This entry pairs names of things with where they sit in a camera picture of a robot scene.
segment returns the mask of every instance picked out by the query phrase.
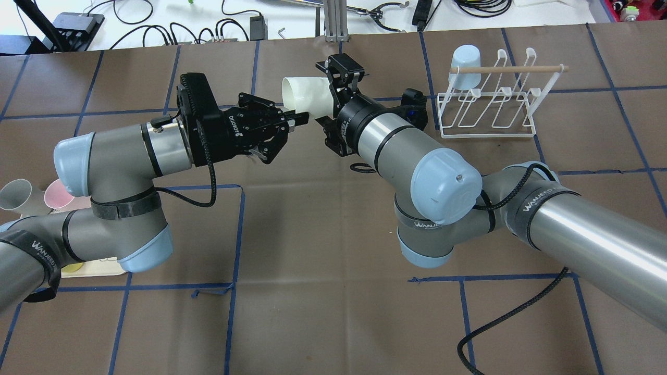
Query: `pink cup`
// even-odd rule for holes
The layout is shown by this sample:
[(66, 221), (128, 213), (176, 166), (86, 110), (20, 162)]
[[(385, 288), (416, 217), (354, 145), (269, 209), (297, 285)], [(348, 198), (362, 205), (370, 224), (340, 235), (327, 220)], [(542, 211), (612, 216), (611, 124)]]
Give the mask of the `pink cup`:
[(90, 207), (90, 197), (73, 197), (60, 179), (51, 182), (44, 192), (44, 203), (59, 211), (80, 210)]

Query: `white cup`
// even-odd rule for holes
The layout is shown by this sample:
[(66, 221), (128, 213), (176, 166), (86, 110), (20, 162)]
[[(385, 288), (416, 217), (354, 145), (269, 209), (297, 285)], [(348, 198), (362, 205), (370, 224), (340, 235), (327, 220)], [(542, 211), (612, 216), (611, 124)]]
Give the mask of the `white cup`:
[(51, 182), (44, 192), (44, 203), (54, 210), (72, 211), (90, 208), (90, 197), (75, 197), (68, 191), (60, 179)]
[(21, 215), (47, 215), (44, 192), (27, 179), (15, 179), (0, 190), (0, 208)]
[[(480, 50), (471, 44), (464, 44), (458, 47), (454, 51), (454, 56), (452, 56), (452, 67), (480, 67), (482, 66), (481, 64)], [(450, 73), (449, 78), (449, 82), (454, 83), (454, 88), (462, 91), (477, 87), (481, 81), (482, 74), (480, 73)]]
[(334, 97), (326, 77), (283, 78), (283, 105), (297, 113), (308, 112), (310, 119), (334, 115)]

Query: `robotiq logo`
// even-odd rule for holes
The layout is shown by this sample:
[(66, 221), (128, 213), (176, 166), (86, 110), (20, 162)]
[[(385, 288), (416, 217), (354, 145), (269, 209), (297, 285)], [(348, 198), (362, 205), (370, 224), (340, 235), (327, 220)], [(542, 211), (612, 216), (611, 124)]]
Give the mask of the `robotiq logo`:
[(37, 250), (37, 254), (46, 259), (52, 267), (55, 267), (55, 260), (53, 260), (46, 250), (44, 250), (44, 246), (42, 246), (41, 242), (33, 241), (32, 248)]
[(427, 224), (427, 223), (422, 223), (422, 222), (414, 222), (414, 226), (415, 226), (415, 228), (426, 229), (426, 230), (428, 230), (428, 229), (436, 229), (436, 228), (439, 228), (439, 227), (440, 227), (440, 226), (439, 226), (438, 224), (436, 224), (436, 223), (430, 223), (430, 224)]
[(545, 195), (547, 195), (547, 194), (553, 192), (554, 190), (555, 190), (555, 189), (547, 189), (547, 190), (544, 190), (542, 193), (539, 193), (538, 195), (536, 195), (533, 199), (530, 200), (530, 202), (528, 202), (527, 205), (524, 206), (524, 212), (528, 212), (528, 211), (530, 211), (530, 209), (533, 208), (533, 206), (534, 206), (540, 199), (542, 199), (542, 197), (544, 197)]
[(231, 128), (234, 129), (235, 137), (243, 137), (243, 133), (239, 131), (239, 127), (236, 126), (236, 121), (234, 121), (234, 116), (229, 117), (229, 122), (231, 122)]

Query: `silver metal tube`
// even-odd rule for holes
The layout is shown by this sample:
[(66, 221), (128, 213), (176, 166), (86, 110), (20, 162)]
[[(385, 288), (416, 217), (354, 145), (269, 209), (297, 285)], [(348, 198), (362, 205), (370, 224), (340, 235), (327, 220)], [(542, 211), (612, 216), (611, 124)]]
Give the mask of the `silver metal tube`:
[(0, 242), (0, 316), (6, 314), (44, 281), (44, 267), (32, 256)]
[(572, 194), (544, 203), (530, 224), (544, 253), (667, 331), (667, 236)]

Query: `tiled surface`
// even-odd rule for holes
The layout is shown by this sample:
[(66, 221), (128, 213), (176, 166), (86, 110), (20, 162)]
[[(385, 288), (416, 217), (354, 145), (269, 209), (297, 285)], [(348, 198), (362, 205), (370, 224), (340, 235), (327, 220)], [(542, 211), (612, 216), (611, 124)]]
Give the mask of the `tiled surface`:
[(667, 85), (655, 67), (667, 59), (659, 47), (667, 21), (600, 23), (590, 26), (616, 87)]
[(5, 115), (81, 112), (99, 54), (94, 51), (30, 56)]
[(132, 291), (114, 374), (220, 374), (229, 295)]
[(667, 368), (667, 333), (580, 280), (605, 374), (660, 374)]
[(667, 149), (663, 142), (667, 137), (667, 129), (661, 125), (664, 124), (664, 119), (661, 118), (660, 111), (655, 110), (667, 101), (667, 88), (621, 91), (618, 96), (649, 165), (667, 165)]
[[(549, 282), (466, 282), (471, 329), (529, 300)], [(524, 374), (597, 373), (577, 295), (569, 278), (543, 300), (474, 338), (472, 343), (476, 366), (482, 372), (513, 374), (520, 369)]]
[(105, 51), (86, 112), (164, 108), (177, 47)]
[(22, 304), (0, 374), (107, 374), (123, 292)]
[[(644, 24), (594, 25), (599, 45), (584, 26), (572, 26), (507, 29), (507, 40), (502, 30), (426, 33), (423, 39), (418, 34), (354, 35), (343, 50), (370, 74), (362, 91), (378, 98), (398, 97), (407, 87), (433, 95), (429, 76), (437, 93), (445, 85), (451, 51), (464, 43), (479, 45), (484, 59), (489, 51), (492, 59), (495, 50), (506, 48), (517, 60), (530, 43), (541, 61), (567, 63), (571, 77), (562, 77), (561, 91), (551, 94), (536, 114), (539, 139), (444, 141), (432, 118), (427, 133), (482, 173), (543, 159), (585, 198), (664, 230), (667, 210), (657, 193), (667, 193), (667, 165), (655, 114), (664, 90), (623, 89), (664, 84), (652, 70), (658, 66), (652, 59), (662, 52), (646, 57), (649, 65), (635, 61), (637, 71), (630, 74), (621, 71), (627, 65), (612, 56), (618, 52), (602, 40), (607, 37), (599, 36), (601, 29), (617, 39), (618, 32), (641, 29), (645, 41), (646, 30), (664, 23)], [(632, 51), (657, 45), (636, 44)], [(0, 183), (27, 177), (46, 186), (55, 178), (53, 146), (71, 137), (79, 121), (80, 134), (148, 121), (175, 105), (165, 102), (173, 97), (171, 78), (177, 83), (182, 71), (207, 73), (220, 105), (234, 103), (238, 92), (249, 90), (281, 102), (282, 77), (321, 76), (314, 63), (338, 48), (321, 39), (300, 39), (105, 51), (97, 75), (98, 53), (31, 57), (7, 106), (14, 112), (0, 118)], [(234, 56), (229, 56), (232, 49)], [(78, 68), (65, 72), (68, 86), (39, 72), (38, 65), (46, 65), (48, 72), (69, 60)], [(3, 99), (21, 67), (13, 59), (0, 63)], [(623, 112), (616, 91), (601, 79), (605, 67), (620, 87)], [(648, 75), (654, 78), (650, 83)], [(61, 92), (72, 98), (54, 101)], [(57, 113), (69, 115), (51, 115)], [(16, 118), (25, 115), (36, 118)], [(58, 335), (65, 337), (68, 351), (56, 357), (60, 362), (50, 367), (53, 373), (466, 373), (455, 348), (466, 328), (532, 297), (562, 264), (502, 230), (456, 246), (441, 268), (410, 265), (396, 242), (392, 188), (376, 175), (351, 172), (349, 164), (359, 160), (337, 157), (324, 146), (321, 127), (311, 123), (289, 135), (271, 165), (247, 157), (219, 163), (218, 183), (224, 186), (215, 208), (162, 198), (176, 243), (170, 260), (143, 274), (65, 280), (55, 301), (24, 304), (14, 335), (0, 353), (0, 374), (43, 372), (46, 361), (30, 361), (33, 357), (25, 353), (46, 352), (45, 342), (56, 342), (51, 336)], [(208, 178), (201, 167), (155, 183), (206, 200)], [(2, 221), (13, 218), (0, 213)], [(633, 322), (621, 313), (607, 313), (615, 302), (582, 284), (581, 301), (591, 314), (589, 337), (588, 315), (573, 282), (568, 276), (543, 302), (476, 338), (477, 365), (496, 373), (543, 374), (649, 374), (664, 367), (658, 357), (667, 348), (664, 334), (638, 318)], [(196, 289), (220, 288), (229, 291), (191, 298)], [(0, 341), (7, 337), (10, 315), (0, 317)], [(82, 338), (84, 329), (97, 335)], [(646, 346), (627, 348), (626, 337), (632, 334), (635, 341), (646, 336)], [(599, 364), (589, 340), (597, 343)]]

